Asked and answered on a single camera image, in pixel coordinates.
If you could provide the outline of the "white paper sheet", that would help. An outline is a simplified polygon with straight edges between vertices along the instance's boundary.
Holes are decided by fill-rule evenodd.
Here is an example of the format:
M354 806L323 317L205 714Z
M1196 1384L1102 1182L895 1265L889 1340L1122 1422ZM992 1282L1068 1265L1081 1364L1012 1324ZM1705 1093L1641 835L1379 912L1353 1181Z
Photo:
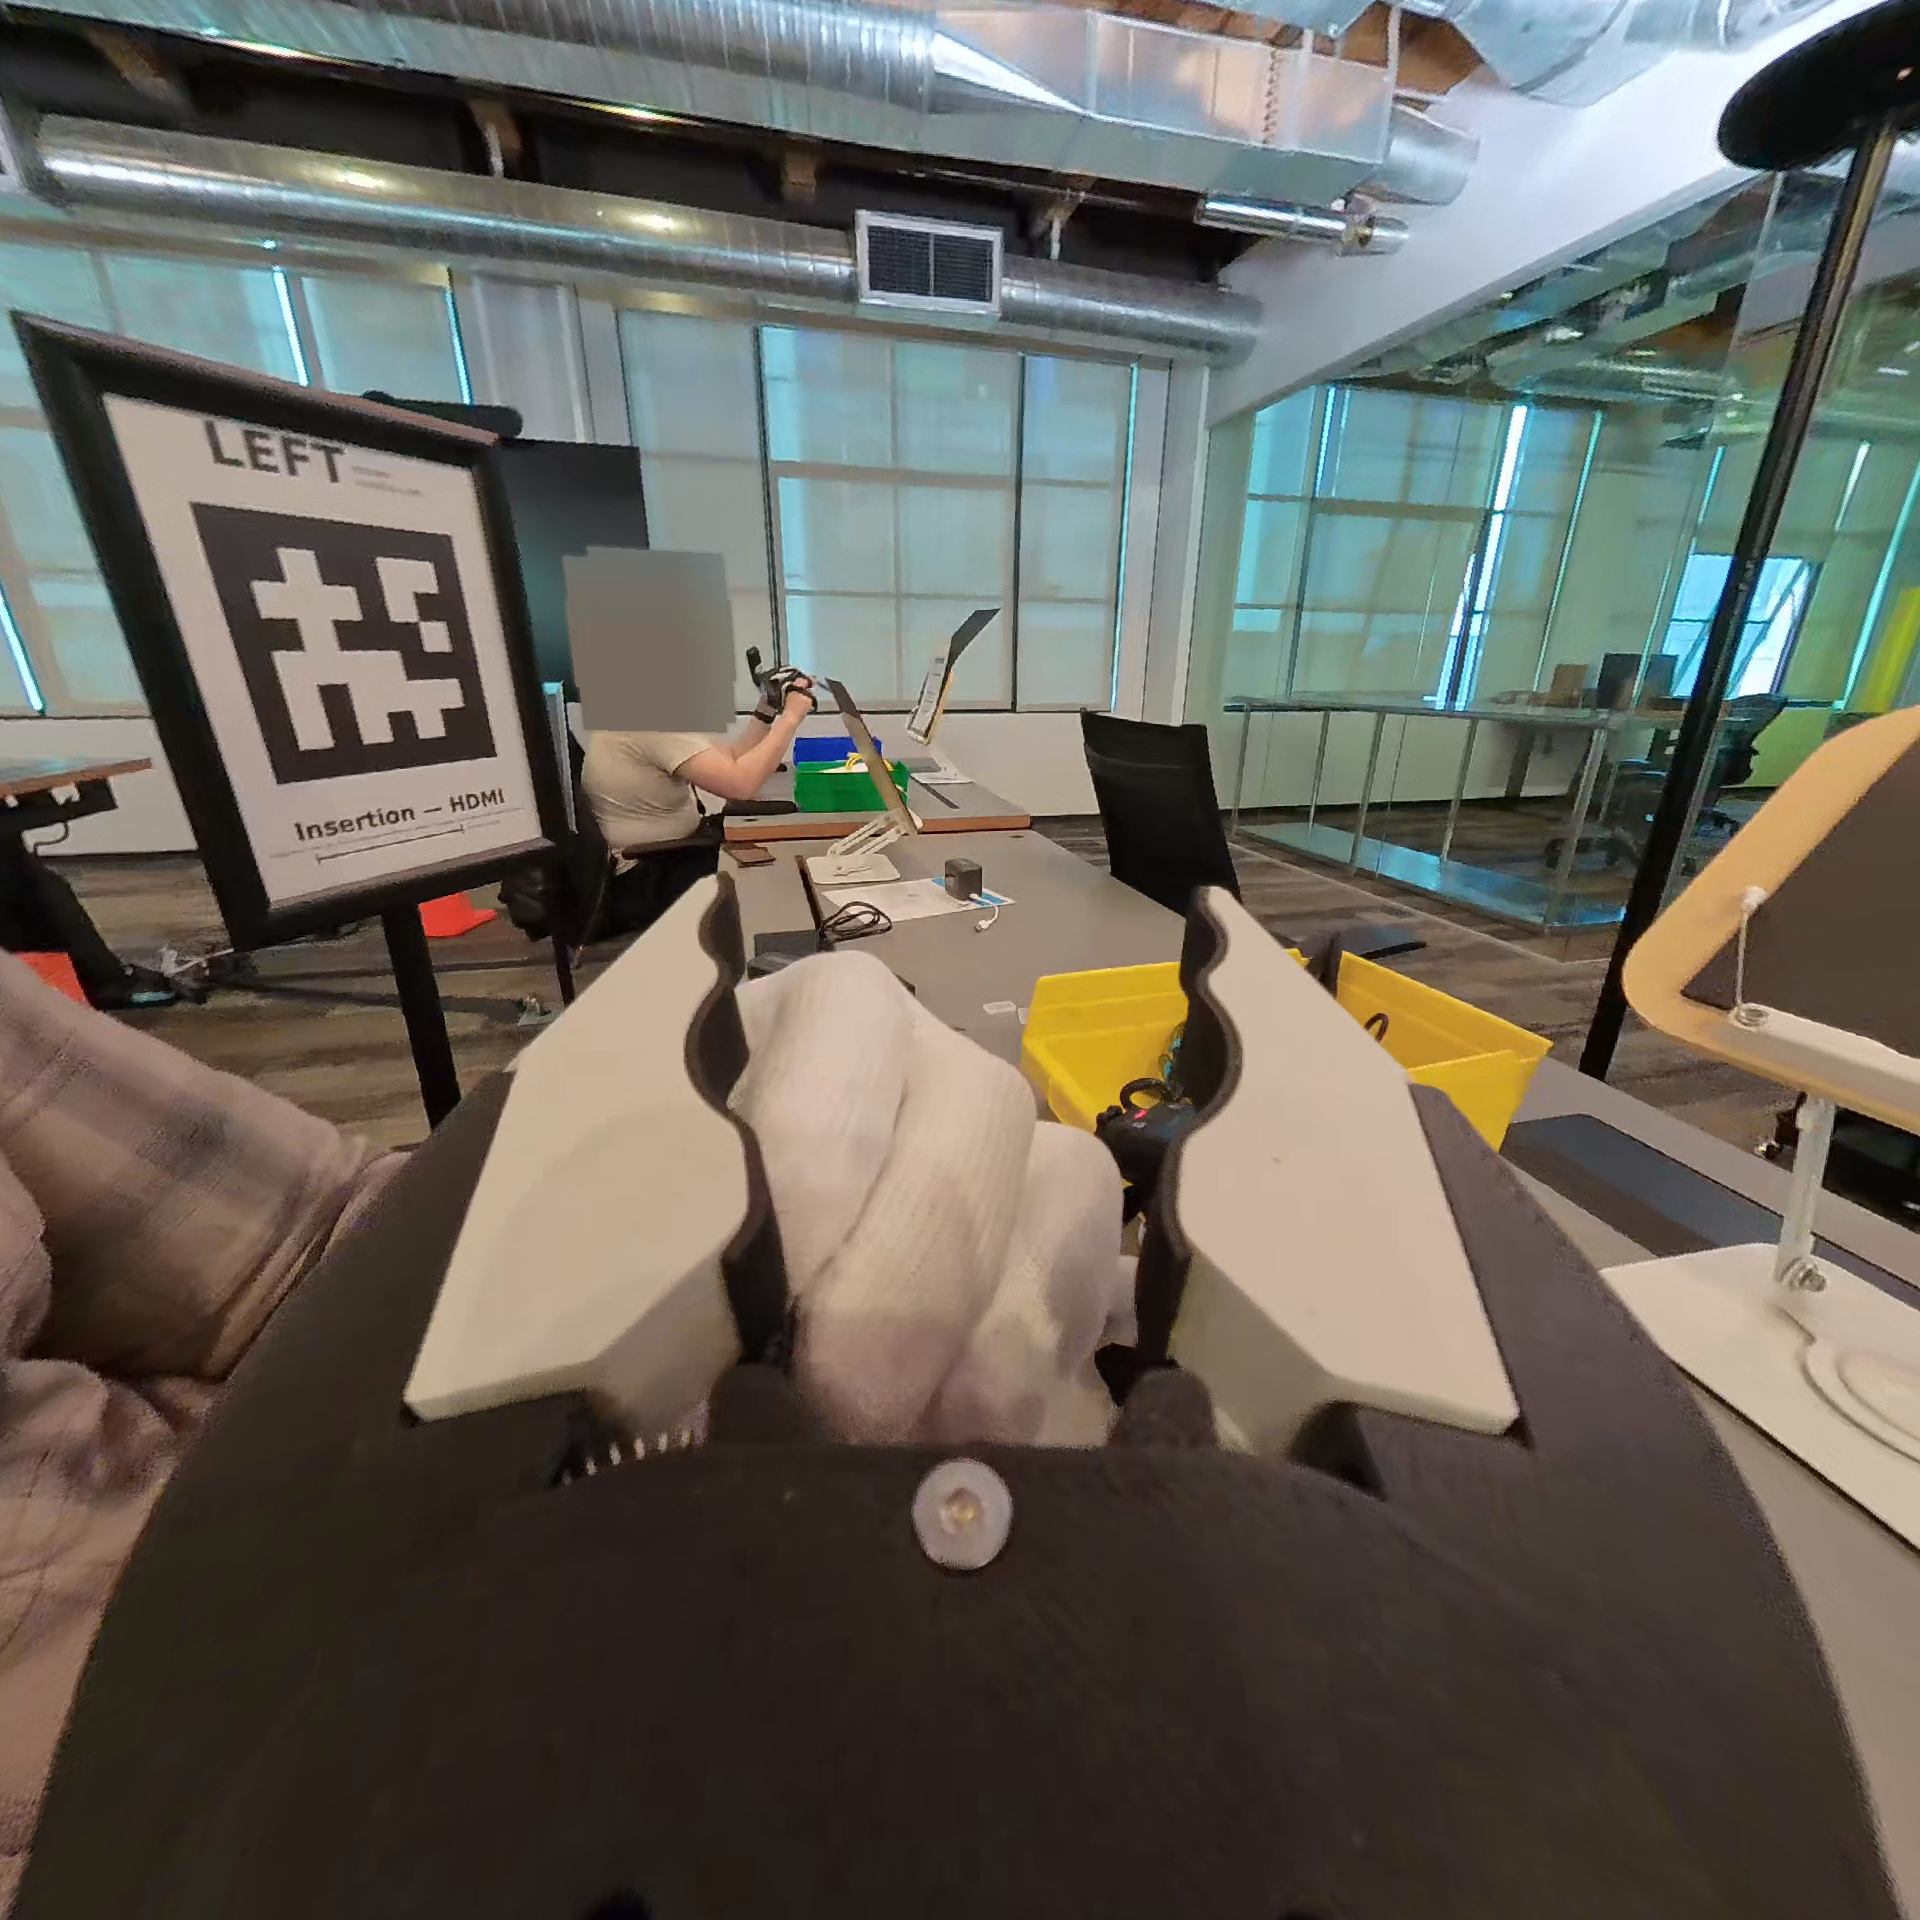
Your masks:
M930 919L930 917L953 917L953 912L964 912L964 917L998 917L1006 905L1012 905L1009 898L988 891L980 898L953 898L942 886L942 877L895 877L895 881L883 881L883 886L846 886L846 888L825 888L825 911L826 906L849 906L849 905L864 905L874 906L879 912L884 912L895 925L900 924L916 924L916 919Z

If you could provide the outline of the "black floor lamp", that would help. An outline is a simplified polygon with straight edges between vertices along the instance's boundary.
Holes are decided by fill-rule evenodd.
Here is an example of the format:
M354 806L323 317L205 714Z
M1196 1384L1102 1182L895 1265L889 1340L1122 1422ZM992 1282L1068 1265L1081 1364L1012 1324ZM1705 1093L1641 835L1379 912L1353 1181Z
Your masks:
M1869 223L1882 204L1899 140L1918 128L1918 2L1880 2L1811 35L1767 63L1728 104L1718 123L1725 160L1764 175L1811 170L1850 157L1811 293L1787 356L1784 382L1764 440L1756 480L1734 539L1734 561L1709 627L1668 774L1617 941L1601 977L1579 1072L1604 1081L1627 1023L1624 967L1659 917L1693 833L1694 804L1714 755L1714 732L1734 680L1741 633L1777 544L1779 517L1807 444L1838 355L1846 299L1856 291Z

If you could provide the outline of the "white air vent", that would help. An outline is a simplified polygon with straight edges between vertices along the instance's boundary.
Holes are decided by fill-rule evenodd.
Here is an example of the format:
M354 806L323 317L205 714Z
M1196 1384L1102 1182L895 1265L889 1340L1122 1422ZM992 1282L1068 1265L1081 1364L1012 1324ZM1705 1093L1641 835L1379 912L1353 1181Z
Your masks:
M855 302L998 321L1004 309L1004 234L964 223L860 209Z

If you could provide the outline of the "yellow plastic bin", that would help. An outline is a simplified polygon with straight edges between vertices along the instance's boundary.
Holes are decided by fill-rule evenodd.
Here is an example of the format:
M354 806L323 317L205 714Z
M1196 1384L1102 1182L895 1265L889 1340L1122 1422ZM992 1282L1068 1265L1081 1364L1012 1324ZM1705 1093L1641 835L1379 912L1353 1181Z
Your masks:
M1544 1035L1349 954L1336 999L1413 1084L1443 1091L1494 1148L1552 1056ZM1162 1081L1188 1023L1177 963L1044 974L1026 1009L1019 1067L1055 1122L1095 1133L1137 1081Z

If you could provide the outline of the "silver ceiling duct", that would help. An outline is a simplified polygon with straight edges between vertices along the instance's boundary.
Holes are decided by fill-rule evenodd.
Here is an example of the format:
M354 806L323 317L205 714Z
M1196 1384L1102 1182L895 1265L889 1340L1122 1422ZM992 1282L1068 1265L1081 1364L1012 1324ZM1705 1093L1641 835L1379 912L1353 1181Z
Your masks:
M825 311L998 321L1241 363L1260 302L1231 291L1009 257L998 309L864 302L852 238L831 228L576 188L484 181L262 140L46 115L19 137L22 181L67 209L418 252L433 262L624 278Z

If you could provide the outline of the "person's left forearm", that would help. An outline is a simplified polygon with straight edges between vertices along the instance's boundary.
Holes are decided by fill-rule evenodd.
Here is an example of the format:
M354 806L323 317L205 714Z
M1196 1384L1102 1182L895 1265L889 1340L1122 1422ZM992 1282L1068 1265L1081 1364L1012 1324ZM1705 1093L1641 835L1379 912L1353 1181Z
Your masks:
M221 1379L403 1155L2 954L2 1352Z

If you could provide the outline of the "person's left hand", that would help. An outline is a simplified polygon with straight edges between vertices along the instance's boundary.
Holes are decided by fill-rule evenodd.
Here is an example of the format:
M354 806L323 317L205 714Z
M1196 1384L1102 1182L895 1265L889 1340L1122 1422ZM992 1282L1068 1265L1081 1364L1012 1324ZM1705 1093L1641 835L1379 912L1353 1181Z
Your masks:
M1097 1448L1097 1352L1133 1338L1106 1145L874 954L736 986L754 1130L798 1301L796 1373L860 1448Z

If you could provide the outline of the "black framed marker sign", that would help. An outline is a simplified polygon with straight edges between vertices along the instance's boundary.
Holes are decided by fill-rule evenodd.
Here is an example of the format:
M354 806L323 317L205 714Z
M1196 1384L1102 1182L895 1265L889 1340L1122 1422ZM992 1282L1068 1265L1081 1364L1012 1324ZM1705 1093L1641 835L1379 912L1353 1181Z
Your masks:
M235 949L377 917L463 1098L426 899L567 840L497 437L10 311Z

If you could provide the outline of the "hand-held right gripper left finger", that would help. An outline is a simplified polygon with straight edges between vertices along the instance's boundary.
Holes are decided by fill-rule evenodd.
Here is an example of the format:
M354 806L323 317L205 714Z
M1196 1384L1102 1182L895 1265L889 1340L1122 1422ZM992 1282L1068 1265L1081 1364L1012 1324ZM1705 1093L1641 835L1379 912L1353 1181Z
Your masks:
M702 877L519 1058L407 1384L421 1422L576 1394L689 1431L793 1293L754 1130L736 888Z

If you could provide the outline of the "black office chair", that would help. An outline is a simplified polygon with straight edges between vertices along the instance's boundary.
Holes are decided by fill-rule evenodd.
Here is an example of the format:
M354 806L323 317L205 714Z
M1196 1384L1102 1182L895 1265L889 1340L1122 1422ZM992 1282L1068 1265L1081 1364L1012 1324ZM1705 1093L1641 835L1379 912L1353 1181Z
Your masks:
M1241 898L1216 802L1208 729L1081 712L1081 737L1110 876L1182 917L1200 888Z

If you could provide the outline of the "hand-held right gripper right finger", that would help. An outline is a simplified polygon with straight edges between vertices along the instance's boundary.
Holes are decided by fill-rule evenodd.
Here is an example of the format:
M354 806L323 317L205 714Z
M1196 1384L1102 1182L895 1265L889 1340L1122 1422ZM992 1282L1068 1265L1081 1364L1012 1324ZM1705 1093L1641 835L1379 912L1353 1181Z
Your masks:
M1182 954L1192 1127L1138 1245L1138 1358L1285 1454L1336 1404L1502 1439L1517 1395L1413 1084L1224 888Z

